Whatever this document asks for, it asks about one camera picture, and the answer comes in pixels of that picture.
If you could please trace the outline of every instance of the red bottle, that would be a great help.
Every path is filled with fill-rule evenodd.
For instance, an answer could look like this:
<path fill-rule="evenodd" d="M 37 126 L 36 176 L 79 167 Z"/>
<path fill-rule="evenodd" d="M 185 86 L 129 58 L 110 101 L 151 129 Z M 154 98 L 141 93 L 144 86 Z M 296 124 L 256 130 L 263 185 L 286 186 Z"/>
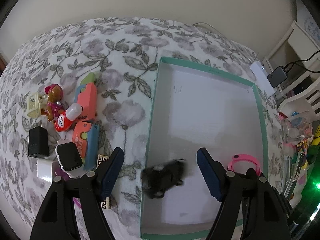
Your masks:
<path fill-rule="evenodd" d="M 57 132 L 66 131 L 70 128 L 73 121 L 77 119 L 77 117 L 82 112 L 82 106 L 78 103 L 73 103 L 66 111 L 63 111 L 57 121 L 54 123 L 54 127 Z"/>

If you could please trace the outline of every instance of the pink hat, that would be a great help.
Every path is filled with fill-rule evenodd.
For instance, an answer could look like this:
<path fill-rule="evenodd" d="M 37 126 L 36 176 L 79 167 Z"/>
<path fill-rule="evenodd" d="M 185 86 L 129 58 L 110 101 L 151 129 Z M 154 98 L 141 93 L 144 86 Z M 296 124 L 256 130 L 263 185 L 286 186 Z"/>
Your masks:
<path fill-rule="evenodd" d="M 52 84 L 50 86 L 47 86 L 44 88 L 44 92 L 48 95 L 50 93 L 50 91 L 55 87 L 55 86 L 59 86 L 57 84 Z M 62 87 L 61 88 L 61 92 L 60 92 L 60 96 L 63 97 L 63 91 L 62 91 Z"/>

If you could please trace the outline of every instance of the black toy car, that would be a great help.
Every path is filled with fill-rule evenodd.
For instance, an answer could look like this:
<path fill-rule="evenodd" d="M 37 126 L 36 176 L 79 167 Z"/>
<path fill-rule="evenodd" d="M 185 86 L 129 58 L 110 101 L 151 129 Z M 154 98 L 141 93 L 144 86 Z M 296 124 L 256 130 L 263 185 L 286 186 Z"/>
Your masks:
<path fill-rule="evenodd" d="M 142 191 L 149 198 L 163 198 L 169 188 L 183 185 L 185 166 L 186 160 L 175 159 L 144 169 L 141 173 Z"/>

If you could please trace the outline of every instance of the yellow-green button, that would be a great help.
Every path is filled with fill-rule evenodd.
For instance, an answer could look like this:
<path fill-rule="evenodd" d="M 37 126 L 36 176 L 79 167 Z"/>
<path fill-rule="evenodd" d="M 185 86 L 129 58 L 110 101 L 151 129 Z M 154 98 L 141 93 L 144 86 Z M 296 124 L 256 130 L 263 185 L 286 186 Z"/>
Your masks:
<path fill-rule="evenodd" d="M 82 138 L 83 140 L 86 140 L 87 137 L 88 137 L 88 134 L 87 134 L 86 132 L 83 132 L 83 133 L 81 134 L 81 138 Z"/>

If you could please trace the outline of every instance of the pink watch strap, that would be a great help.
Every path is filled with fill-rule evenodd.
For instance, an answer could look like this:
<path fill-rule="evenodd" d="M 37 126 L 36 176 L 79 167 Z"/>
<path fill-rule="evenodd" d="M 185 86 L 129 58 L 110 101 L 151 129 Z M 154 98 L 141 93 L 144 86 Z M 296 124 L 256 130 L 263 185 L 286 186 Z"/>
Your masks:
<path fill-rule="evenodd" d="M 228 170 L 234 171 L 233 165 L 234 165 L 236 162 L 243 162 L 243 161 L 253 163 L 253 164 L 256 166 L 255 171 L 256 171 L 257 175 L 260 176 L 260 174 L 261 174 L 260 163 L 259 163 L 259 161 L 258 161 L 255 157 L 253 157 L 253 156 L 251 156 L 251 155 L 249 155 L 249 154 L 237 154 L 237 155 L 233 155 L 232 161 L 228 164 Z"/>

